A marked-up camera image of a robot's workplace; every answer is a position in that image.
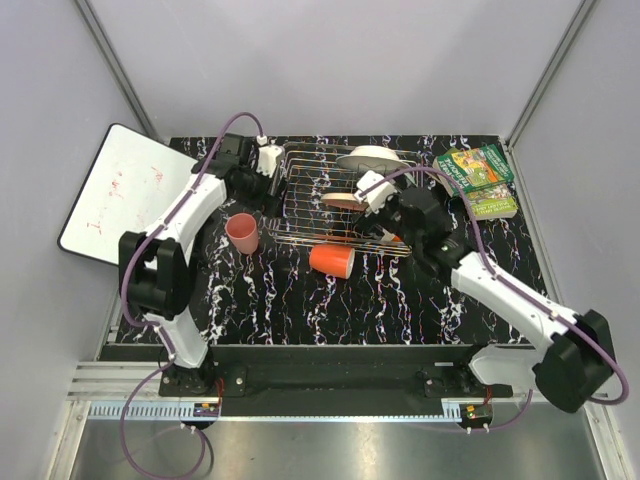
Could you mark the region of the pink plastic cup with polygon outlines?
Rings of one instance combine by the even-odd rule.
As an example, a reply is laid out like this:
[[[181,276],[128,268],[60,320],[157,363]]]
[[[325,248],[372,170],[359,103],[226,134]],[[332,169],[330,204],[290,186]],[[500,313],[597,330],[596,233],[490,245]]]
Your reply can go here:
[[[225,225],[225,232],[240,253],[252,255],[258,249],[258,226],[252,215],[247,213],[233,215]]]

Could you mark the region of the pink plate with twig motif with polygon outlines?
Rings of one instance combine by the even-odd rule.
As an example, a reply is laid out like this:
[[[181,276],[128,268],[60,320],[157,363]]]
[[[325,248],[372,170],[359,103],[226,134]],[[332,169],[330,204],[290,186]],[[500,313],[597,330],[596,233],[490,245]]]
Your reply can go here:
[[[368,204],[366,202],[360,202],[352,193],[326,193],[322,195],[321,201],[329,207],[349,211],[362,212],[368,208]]]

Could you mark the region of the chrome wire dish rack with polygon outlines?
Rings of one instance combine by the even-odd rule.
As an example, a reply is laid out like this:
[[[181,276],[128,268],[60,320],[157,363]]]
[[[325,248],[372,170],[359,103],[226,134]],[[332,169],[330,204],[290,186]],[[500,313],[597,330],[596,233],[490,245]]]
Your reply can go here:
[[[410,248],[388,231],[357,224],[370,213],[353,198],[364,166],[350,170],[338,165],[339,158],[354,150],[346,145],[284,144],[286,195],[282,213],[267,222],[276,242],[296,247],[338,244],[362,253],[396,257],[410,254]]]

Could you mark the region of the white scalloped plate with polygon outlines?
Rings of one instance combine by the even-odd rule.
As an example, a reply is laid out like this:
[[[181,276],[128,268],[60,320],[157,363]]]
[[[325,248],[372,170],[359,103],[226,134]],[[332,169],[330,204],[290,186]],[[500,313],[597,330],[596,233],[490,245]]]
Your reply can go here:
[[[358,146],[351,153],[338,157],[336,164],[358,173],[371,170],[383,175],[407,167],[394,150],[376,145]]]

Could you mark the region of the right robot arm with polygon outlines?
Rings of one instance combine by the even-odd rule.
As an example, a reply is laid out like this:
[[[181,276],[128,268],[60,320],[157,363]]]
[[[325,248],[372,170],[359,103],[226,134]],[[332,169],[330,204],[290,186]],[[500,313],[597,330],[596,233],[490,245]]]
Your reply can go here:
[[[517,280],[446,226],[443,207],[428,190],[390,183],[358,185],[355,197],[373,222],[397,235],[428,274],[475,299],[522,334],[529,350],[486,345],[454,371],[466,396],[488,386],[535,389],[556,408],[574,413],[614,374],[607,320],[578,314]]]

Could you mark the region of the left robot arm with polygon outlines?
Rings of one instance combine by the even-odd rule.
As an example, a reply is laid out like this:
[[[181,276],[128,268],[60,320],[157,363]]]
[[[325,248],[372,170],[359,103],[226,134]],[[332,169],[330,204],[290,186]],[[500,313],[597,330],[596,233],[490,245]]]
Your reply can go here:
[[[193,395],[208,394],[216,382],[208,343],[189,310],[193,243],[230,199],[262,215],[277,214],[286,192],[284,157],[283,147],[265,136],[226,134],[192,167],[184,189],[155,222],[119,239],[122,313],[133,326],[153,328],[168,354],[165,379]]]

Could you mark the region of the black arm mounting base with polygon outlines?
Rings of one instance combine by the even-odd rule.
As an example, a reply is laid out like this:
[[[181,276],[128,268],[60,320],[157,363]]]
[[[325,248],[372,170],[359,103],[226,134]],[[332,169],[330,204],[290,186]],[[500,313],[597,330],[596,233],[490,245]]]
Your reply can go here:
[[[222,396],[233,417],[438,415],[443,399],[509,398],[467,367],[473,346],[216,346],[195,371],[163,373],[162,397]]]

